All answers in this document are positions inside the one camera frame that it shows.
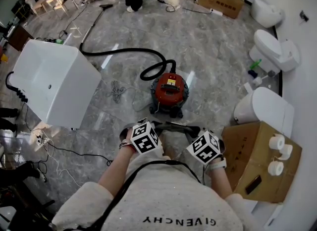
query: black phone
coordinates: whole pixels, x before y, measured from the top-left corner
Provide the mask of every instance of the black phone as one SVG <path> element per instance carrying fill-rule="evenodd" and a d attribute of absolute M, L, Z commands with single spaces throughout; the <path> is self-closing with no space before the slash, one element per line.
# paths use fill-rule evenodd
<path fill-rule="evenodd" d="M 246 193 L 249 195 L 260 183 L 262 182 L 262 178 L 258 175 L 250 184 L 246 187 Z"/>

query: vacuum cleaner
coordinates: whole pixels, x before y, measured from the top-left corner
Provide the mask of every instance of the vacuum cleaner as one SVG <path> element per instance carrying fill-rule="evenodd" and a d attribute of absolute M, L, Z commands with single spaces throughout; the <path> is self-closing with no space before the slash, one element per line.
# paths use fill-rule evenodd
<path fill-rule="evenodd" d="M 153 80 L 153 83 L 151 85 L 151 96 L 153 104 L 150 106 L 150 113 L 156 114 L 157 112 L 163 112 L 168 113 L 170 117 L 172 118 L 182 118 L 182 106 L 185 104 L 185 102 L 188 99 L 189 96 L 189 89 L 186 84 L 186 81 L 182 78 L 182 76 L 176 74 L 176 61 L 175 60 L 166 60 L 165 57 L 151 49 L 143 49 L 143 48 L 125 48 L 120 50 L 114 50 L 114 51 L 105 51 L 105 52 L 97 52 L 97 53 L 91 53 L 91 52 L 85 52 L 83 51 L 83 45 L 85 40 L 87 39 L 89 33 L 95 26 L 96 22 L 101 17 L 102 13 L 107 9 L 112 7 L 112 4 L 105 4 L 100 5 L 102 8 L 102 11 L 96 18 L 96 20 L 93 22 L 93 24 L 88 29 L 86 35 L 84 36 L 80 46 L 79 50 L 82 54 L 86 56 L 105 56 L 105 55 L 111 55 L 115 53 L 121 53 L 121 52 L 148 52 L 155 54 L 159 56 L 162 59 L 162 62 L 159 62 L 155 65 L 150 66 L 149 68 L 145 69 L 141 72 L 140 78 L 144 81 L 151 81 Z M 166 66 L 167 64 L 171 64 L 171 69 L 169 73 L 166 73 Z M 152 76 L 146 76 L 146 74 L 153 69 L 156 69 L 158 67 L 161 67 L 159 72 Z"/>

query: marble floor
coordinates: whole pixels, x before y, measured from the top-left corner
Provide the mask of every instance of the marble floor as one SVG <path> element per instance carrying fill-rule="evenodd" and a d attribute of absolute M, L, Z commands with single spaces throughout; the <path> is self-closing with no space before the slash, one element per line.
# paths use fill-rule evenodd
<path fill-rule="evenodd" d="M 262 27 L 250 17 L 250 6 L 245 4 L 238 18 L 231 19 L 183 8 L 169 13 L 165 11 L 166 5 L 156 0 L 144 0 L 142 10 L 128 13 L 124 0 L 98 0 L 88 4 L 78 18 L 71 22 L 84 7 L 77 10 L 70 2 L 67 4 L 70 18 L 59 10 L 62 20 L 51 12 L 30 17 L 25 28 L 35 38 L 57 38 L 60 31 L 71 22 L 65 45 L 79 47 L 86 31 L 100 13 L 99 5 L 106 3 L 113 3 L 114 6 L 104 11 L 87 38 L 84 50 L 107 51 L 119 44 L 119 48 L 151 48 L 161 52 L 167 59 L 176 60 L 177 73 L 184 79 L 190 75 L 192 80 L 189 80 L 190 96 L 183 107 L 184 117 L 174 121 L 181 124 L 201 121 L 221 135 L 222 129 L 232 123 L 235 105 L 247 94 L 244 84 L 252 81 L 247 74 L 252 64 L 248 51 L 253 45 L 254 32 Z M 180 5 L 206 11 L 194 4 L 193 0 L 180 0 Z M 4 85 L 5 76 L 13 70 L 20 52 L 8 45 L 6 54 L 9 62 L 0 65 L 0 106 L 21 108 L 18 97 Z M 151 102 L 151 82 L 142 81 L 139 75 L 146 67 L 159 62 L 158 57 L 147 53 L 120 53 L 113 55 L 105 69 L 101 68 L 105 57 L 87 59 L 100 71 L 102 81 L 94 93 L 80 129 L 72 131 L 70 128 L 47 126 L 31 109 L 27 112 L 25 105 L 17 120 L 17 138 L 10 131 L 0 132 L 0 142 L 5 147 L 7 160 L 36 162 L 47 157 L 45 149 L 36 145 L 34 134 L 38 130 L 30 133 L 26 121 L 32 130 L 45 127 L 45 133 L 57 147 L 78 153 L 101 154 L 112 160 L 118 151 L 118 136 L 122 127 L 140 118 L 151 117 L 145 107 Z M 118 104 L 109 96 L 113 80 L 127 89 Z M 264 86 L 277 92 L 278 77 L 265 79 Z M 170 120 L 162 114 L 157 114 L 156 118 Z M 202 176 L 202 166 L 184 151 L 188 143 L 183 134 L 165 133 L 165 144 L 173 147 L 177 158 L 188 163 L 198 177 Z M 57 162 L 49 158 L 46 162 L 46 183 L 34 178 L 26 179 L 25 183 L 40 202 L 54 199 L 56 203 L 49 210 L 56 212 L 78 189 L 78 185 L 98 181 L 107 168 L 107 161 L 100 157 L 81 157 L 61 150 L 55 150 L 53 156 L 59 162 L 58 170 Z M 40 168 L 45 171 L 43 164 L 40 164 Z M 60 173 L 63 169 L 69 170 L 78 185 L 66 171 Z"/>

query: vacuum hose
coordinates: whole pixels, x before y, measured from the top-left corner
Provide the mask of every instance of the vacuum hose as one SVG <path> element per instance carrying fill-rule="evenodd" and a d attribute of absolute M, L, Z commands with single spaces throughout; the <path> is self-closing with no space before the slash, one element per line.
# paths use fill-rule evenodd
<path fill-rule="evenodd" d="M 174 60 L 166 60 L 165 57 L 158 51 L 155 50 L 151 50 L 151 49 L 144 49 L 144 48 L 125 48 L 125 49 L 120 49 L 120 50 L 115 50 L 115 51 L 104 51 L 104 52 L 86 52 L 83 51 L 83 45 L 84 42 L 86 40 L 86 38 L 88 37 L 90 31 L 92 30 L 92 28 L 95 26 L 96 22 L 98 21 L 98 19 L 100 18 L 101 14 L 103 13 L 103 11 L 107 8 L 112 7 L 111 4 L 107 4 L 107 5 L 100 5 L 102 9 L 102 11 L 100 12 L 100 14 L 98 15 L 98 17 L 96 18 L 96 20 L 94 21 L 94 23 L 90 26 L 90 28 L 88 29 L 87 33 L 84 36 L 84 39 L 81 41 L 80 45 L 79 45 L 79 51 L 86 56 L 106 56 L 106 55 L 111 55 L 111 54 L 116 54 L 116 53 L 121 53 L 121 52 L 148 52 L 148 53 L 152 53 L 157 55 L 160 59 L 162 59 L 162 62 L 159 62 L 155 65 L 150 66 L 149 68 L 145 69 L 144 71 L 141 72 L 140 78 L 144 81 L 149 81 L 149 80 L 153 80 L 156 79 L 157 77 L 161 76 L 168 63 L 172 64 L 172 68 L 170 70 L 170 73 L 176 73 L 176 62 Z M 149 76 L 149 77 L 145 77 L 145 74 L 147 74 L 149 71 L 162 66 L 162 68 L 160 69 L 160 71 L 153 75 L 153 76 Z"/>

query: white sweatshirt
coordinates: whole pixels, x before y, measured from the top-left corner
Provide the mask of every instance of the white sweatshirt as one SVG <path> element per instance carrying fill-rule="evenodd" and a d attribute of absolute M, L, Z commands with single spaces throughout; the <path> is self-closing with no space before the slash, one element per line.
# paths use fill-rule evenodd
<path fill-rule="evenodd" d="M 159 160 L 141 155 L 129 165 L 127 176 L 140 165 Z M 88 182 L 60 208 L 52 223 L 57 230 L 88 227 L 98 219 L 113 196 Z M 262 230 L 244 208 L 242 197 L 221 199 L 201 185 L 184 167 L 149 165 L 139 171 L 102 231 L 257 231 Z"/>

